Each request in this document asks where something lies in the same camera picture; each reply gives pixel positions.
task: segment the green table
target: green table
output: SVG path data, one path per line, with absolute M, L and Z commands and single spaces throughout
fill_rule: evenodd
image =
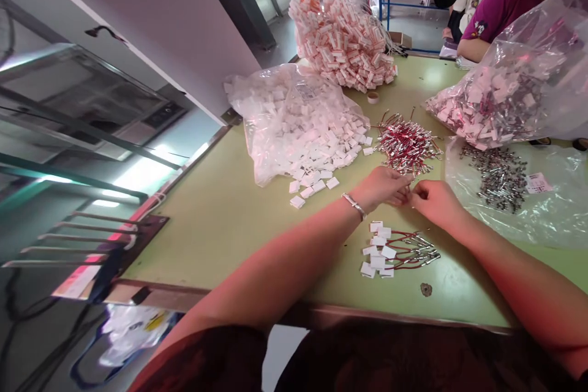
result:
M 357 91 L 345 93 L 361 105 L 372 122 L 386 109 L 410 116 L 439 136 L 450 132 L 420 104 L 437 91 L 455 84 L 463 76 L 452 62 L 410 57 L 397 59 L 399 76 L 381 86 L 380 103 L 369 105 Z M 372 129 L 370 136 L 376 136 Z M 364 157 L 335 172 L 341 185 L 312 196 L 296 210 L 289 205 L 290 178 L 278 176 L 265 188 L 254 183 L 252 161 L 247 155 L 243 126 L 233 127 L 226 136 L 186 173 L 169 193 L 156 214 L 171 220 L 123 275 L 121 287 L 147 285 L 159 291 L 159 301 L 149 304 L 187 309 L 194 298 L 214 288 L 241 262 L 274 236 L 285 231 L 326 204 L 351 190 L 383 159 L 380 153 Z M 428 179 L 443 177 L 443 162 L 435 160 Z M 384 221 L 396 230 L 431 228 L 426 237 L 442 258 L 416 270 L 397 271 L 393 279 L 361 277 L 364 261 L 361 249 L 371 234 L 369 221 Z M 588 291 L 588 251 L 568 251 L 521 245 L 523 249 L 560 271 Z M 432 287 L 432 295 L 421 294 L 421 283 Z M 446 233 L 431 225 L 411 208 L 381 206 L 341 248 L 334 268 L 306 295 L 316 310 L 335 315 L 368 315 L 468 322 L 489 328 L 513 326 L 516 320 L 476 260 Z

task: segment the clear plastic bag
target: clear plastic bag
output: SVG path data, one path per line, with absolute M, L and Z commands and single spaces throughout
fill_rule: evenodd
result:
M 107 305 L 110 318 L 102 327 L 110 347 L 99 359 L 103 366 L 122 366 L 133 353 L 155 346 L 167 331 L 173 314 L 145 306 Z
M 506 239 L 558 248 L 586 248 L 588 187 L 586 155 L 556 145 L 510 146 L 527 164 L 527 173 L 542 173 L 552 191 L 527 194 L 517 214 L 492 208 L 477 196 L 481 173 L 459 158 L 464 140 L 453 137 L 445 153 L 445 181 L 466 210 Z
M 260 187 L 276 175 L 294 176 L 301 167 L 321 170 L 320 157 L 311 161 L 309 152 L 332 156 L 342 149 L 337 147 L 339 142 L 349 139 L 349 129 L 344 127 L 369 127 L 369 119 L 340 86 L 296 64 L 234 77 L 225 90 L 231 106 L 244 119 L 247 151 Z
M 588 0 L 545 0 L 426 109 L 480 149 L 565 134 L 588 121 Z

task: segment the hand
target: hand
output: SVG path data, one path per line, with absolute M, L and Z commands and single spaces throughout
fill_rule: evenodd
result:
M 443 181 L 419 181 L 410 193 L 410 204 L 434 224 L 447 230 L 468 216 L 448 183 Z
M 386 202 L 401 206 L 408 202 L 409 184 L 412 176 L 403 176 L 387 167 L 376 167 L 361 184 L 350 192 L 350 196 L 366 213 L 371 213 L 379 204 Z

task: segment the label sticker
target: label sticker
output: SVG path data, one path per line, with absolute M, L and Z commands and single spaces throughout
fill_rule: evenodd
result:
M 530 194 L 545 193 L 553 191 L 553 187 L 549 185 L 545 176 L 542 173 L 533 173 L 527 176 L 527 191 Z

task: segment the metal terminal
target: metal terminal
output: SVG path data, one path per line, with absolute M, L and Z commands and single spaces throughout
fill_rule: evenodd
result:
M 525 202 L 527 185 L 527 162 L 510 148 L 495 148 L 481 151 L 465 144 L 459 158 L 468 157 L 468 165 L 481 172 L 478 197 L 485 199 L 486 205 L 516 214 Z

